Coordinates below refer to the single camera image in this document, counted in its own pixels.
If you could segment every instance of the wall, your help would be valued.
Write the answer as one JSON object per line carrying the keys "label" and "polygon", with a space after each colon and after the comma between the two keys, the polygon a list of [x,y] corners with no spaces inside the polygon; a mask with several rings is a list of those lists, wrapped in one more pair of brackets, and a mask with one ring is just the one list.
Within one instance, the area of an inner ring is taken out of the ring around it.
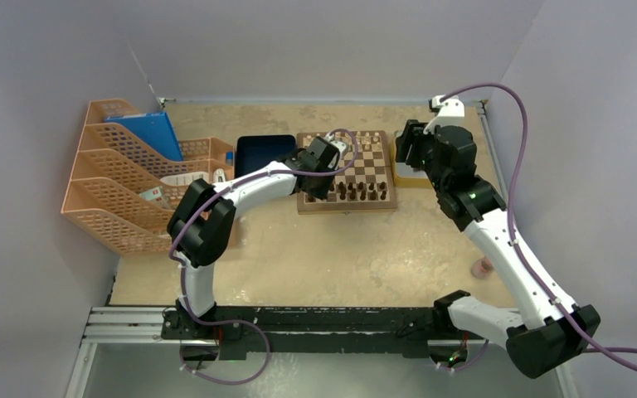
{"label": "wall", "polygon": [[0,396],[63,396],[117,256],[60,216],[87,101],[154,97],[100,4],[0,1]]}
{"label": "wall", "polygon": [[[543,0],[115,0],[156,93],[419,101],[503,76]],[[488,91],[470,98],[489,96]]]}
{"label": "wall", "polygon": [[[531,122],[522,232],[578,303],[596,306],[602,342],[637,345],[637,2],[546,1],[502,82]],[[521,122],[507,95],[492,96],[489,122],[509,177]],[[602,356],[573,365],[585,397],[637,396],[637,375]]]}

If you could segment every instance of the peach mesh basket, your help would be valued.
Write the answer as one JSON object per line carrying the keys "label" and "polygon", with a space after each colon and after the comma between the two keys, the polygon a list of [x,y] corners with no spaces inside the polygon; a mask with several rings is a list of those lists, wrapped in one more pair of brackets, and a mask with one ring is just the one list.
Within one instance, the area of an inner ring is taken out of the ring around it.
{"label": "peach mesh basket", "polygon": [[[123,99],[90,102],[72,167],[61,213],[120,255],[160,252],[169,249],[165,231],[173,210],[145,201],[138,194],[162,187],[172,208],[182,199],[186,186],[170,186],[160,178],[184,172],[217,169],[234,177],[226,165],[233,147],[217,138],[180,141],[184,160],[174,162],[116,123],[101,123],[107,116],[139,114]],[[229,245],[237,242],[231,234]]]}

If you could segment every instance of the purple hose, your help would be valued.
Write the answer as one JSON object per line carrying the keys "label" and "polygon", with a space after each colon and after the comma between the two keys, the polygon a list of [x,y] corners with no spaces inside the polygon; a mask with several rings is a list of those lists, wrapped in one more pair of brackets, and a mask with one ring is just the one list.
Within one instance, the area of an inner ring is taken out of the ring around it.
{"label": "purple hose", "polygon": [[[521,171],[521,163],[523,160],[523,152],[526,149],[526,139],[528,138],[528,116],[526,115],[526,108],[524,108],[523,106],[523,102],[521,101],[521,97],[519,97],[516,92],[514,92],[514,90],[508,88],[506,85],[501,85],[499,83],[480,83],[477,85],[469,85],[467,87],[464,87],[462,89],[458,89],[455,90],[449,94],[447,94],[445,97],[443,97],[441,99],[442,101],[447,100],[448,98],[452,97],[453,95],[458,95],[460,93],[463,93],[465,91],[469,91],[469,90],[473,90],[473,89],[479,89],[482,87],[494,87],[497,89],[501,89],[506,91],[507,93],[509,93],[509,95],[512,96],[512,98],[514,98],[514,101],[516,101],[519,111],[521,112],[521,120],[522,120],[522,124],[523,124],[523,129],[522,129],[522,133],[521,133],[521,147],[518,150],[518,157],[517,157],[517,162],[516,162],[516,166],[514,166],[514,172],[512,174],[512,181],[509,184],[509,190],[508,190],[508,212],[507,212],[507,225],[509,228],[509,239],[512,242],[516,242],[516,235],[515,235],[515,231],[514,231],[514,218],[513,218],[513,208],[514,208],[514,192],[516,190],[516,184],[517,184],[517,180],[518,180],[518,173],[519,171]],[[533,270],[533,268],[531,267],[531,265],[528,263],[528,260],[526,260],[526,256],[523,255],[523,252],[521,251],[521,248],[519,247],[518,243],[514,243],[513,245],[514,251],[516,251],[516,254],[518,256],[518,258],[521,260],[521,262],[523,263],[524,268],[526,268],[526,271],[528,271],[529,274],[531,274],[531,276],[536,280],[536,283],[538,283],[539,286],[541,286],[541,289],[543,289],[544,292],[546,292],[548,298],[550,298],[553,302],[555,302],[555,300],[557,299],[556,295],[552,292],[552,290],[550,290],[548,288],[548,286],[546,285],[546,283],[543,281],[543,279],[541,279],[541,277],[536,273],[536,271]],[[575,319],[565,310],[565,307],[562,306],[562,304],[557,303],[556,307],[558,308],[558,310],[562,313],[562,315],[565,317],[565,319],[571,324],[572,328],[575,329],[575,332],[577,332],[585,341],[587,341],[591,346],[594,347],[594,349],[588,349],[586,350],[586,352],[600,352],[602,354],[604,354],[605,356],[607,356],[608,358],[610,358],[612,361],[619,363],[621,366],[625,366],[629,369],[631,369],[632,371],[637,371],[637,364],[627,361],[622,357],[619,357],[618,355],[615,355],[613,352],[627,352],[627,353],[633,353],[633,354],[637,354],[637,348],[632,348],[632,347],[610,347],[610,348],[606,348],[604,346],[602,346],[601,344],[599,344],[595,339],[593,339],[592,337],[590,337],[590,335],[588,335],[584,330],[582,330],[582,328],[580,327],[579,324],[577,324],[577,322],[575,321]]]}
{"label": "purple hose", "polygon": [[[338,170],[332,171],[332,172],[300,172],[300,171],[295,171],[295,170],[275,170],[273,172],[271,172],[271,174],[294,174],[296,176],[306,176],[306,177],[329,177],[329,176],[334,176],[336,174],[339,174],[341,172],[344,172],[346,170],[348,170],[349,168],[351,168],[353,166],[353,163],[355,163],[355,159],[357,158],[357,140],[355,139],[355,134],[353,134],[352,132],[348,131],[347,129],[335,129],[333,131],[331,131],[331,133],[336,133],[336,132],[344,132],[347,135],[350,136],[350,139],[353,141],[353,158],[350,159],[350,162],[348,162],[348,164],[343,167],[340,168]],[[266,177],[267,174],[263,174],[263,173],[258,173],[258,174],[251,174],[249,176],[246,177],[242,177],[239,178],[237,182],[234,183],[234,187],[239,187],[242,186],[244,184],[247,184],[248,182],[251,182],[253,180],[256,180],[258,178],[262,178],[262,177]],[[187,311],[189,312],[189,316],[194,320],[194,322],[199,323],[201,325],[204,326],[220,326],[220,325],[228,325],[228,324],[232,324],[232,323],[239,323],[239,324],[243,324],[246,326],[249,326],[250,328],[255,329],[256,332],[258,332],[260,334],[260,336],[262,337],[263,342],[265,342],[265,361],[262,363],[262,366],[260,367],[260,369],[253,374],[252,376],[246,378],[246,379],[242,379],[242,380],[238,380],[238,381],[228,381],[228,380],[222,380],[222,379],[217,379],[213,376],[209,376],[209,375],[205,375],[199,371],[196,371],[194,369],[192,369],[189,365],[187,365],[184,362],[184,358],[180,352],[180,358],[182,360],[182,368],[185,371],[188,371],[189,373],[192,373],[195,376],[199,376],[203,379],[209,380],[209,381],[213,381],[215,383],[218,384],[225,384],[228,386],[237,386],[240,384],[245,384],[249,381],[253,381],[254,379],[256,379],[267,367],[267,364],[270,363],[270,340],[267,339],[267,335],[265,335],[265,332],[262,331],[262,329],[260,329],[257,325],[255,325],[254,323],[248,322],[248,321],[244,321],[242,319],[236,319],[236,320],[228,320],[228,321],[216,321],[216,322],[207,322],[207,321],[203,321],[201,320],[192,310],[192,306],[189,303],[189,298],[187,298],[187,284],[184,283],[185,280],[185,276],[187,275],[187,267],[184,266],[184,260],[180,259],[179,257],[177,257],[176,255],[174,255],[174,251],[177,248],[177,246],[179,245],[179,242],[182,240],[182,237],[184,236],[184,234],[187,233],[187,231],[189,230],[189,227],[192,225],[192,223],[216,200],[218,200],[220,197],[222,197],[224,194],[226,194],[227,192],[229,192],[231,190],[231,187],[227,187],[225,189],[220,190],[219,192],[216,193],[216,195],[212,196],[208,201],[206,201],[206,203],[204,203],[203,205],[201,205],[201,207],[199,207],[197,209],[197,211],[194,212],[194,214],[189,217],[189,221],[187,221],[187,224],[184,225],[184,227],[182,228],[181,231],[179,231],[179,234],[177,234],[177,237],[174,239],[174,241],[172,242],[172,247],[170,247],[169,249],[169,258],[172,260],[175,260],[177,262],[179,262],[179,264],[182,265],[182,272],[180,272],[180,283],[181,283],[181,287],[182,287],[182,299],[184,300],[184,308],[187,309]]]}

